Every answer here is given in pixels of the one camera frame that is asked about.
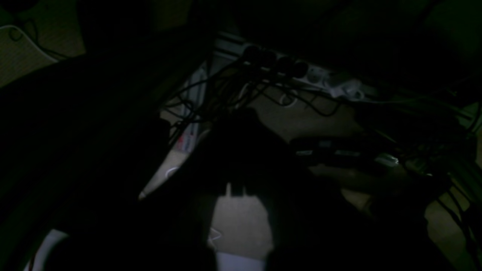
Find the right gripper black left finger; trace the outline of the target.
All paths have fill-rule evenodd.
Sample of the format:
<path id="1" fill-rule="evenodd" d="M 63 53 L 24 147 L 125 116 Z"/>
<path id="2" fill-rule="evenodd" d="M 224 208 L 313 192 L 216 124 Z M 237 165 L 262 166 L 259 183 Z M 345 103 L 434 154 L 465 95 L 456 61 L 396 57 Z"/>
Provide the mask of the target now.
<path id="1" fill-rule="evenodd" d="M 131 187 L 97 187 L 80 202 L 92 225 L 69 226 L 56 247 L 58 271 L 215 270 L 207 247 L 218 196 L 227 185 L 219 176 L 239 151 L 241 125 L 214 125 L 188 159 L 160 187 L 139 200 L 140 188 L 159 158 L 143 156 L 118 177 Z"/>

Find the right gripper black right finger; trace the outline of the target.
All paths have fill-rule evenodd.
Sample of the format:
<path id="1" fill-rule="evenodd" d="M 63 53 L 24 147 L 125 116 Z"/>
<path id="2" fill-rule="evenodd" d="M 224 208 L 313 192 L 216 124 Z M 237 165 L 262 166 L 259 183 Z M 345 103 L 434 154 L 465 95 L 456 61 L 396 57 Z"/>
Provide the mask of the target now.
<path id="1" fill-rule="evenodd" d="M 253 180 L 247 191 L 267 209 L 274 249 L 268 271 L 451 271 L 430 240 L 428 202 L 411 189 L 377 202 L 373 217 L 319 179 L 256 113 L 241 114 L 241 147 Z"/>

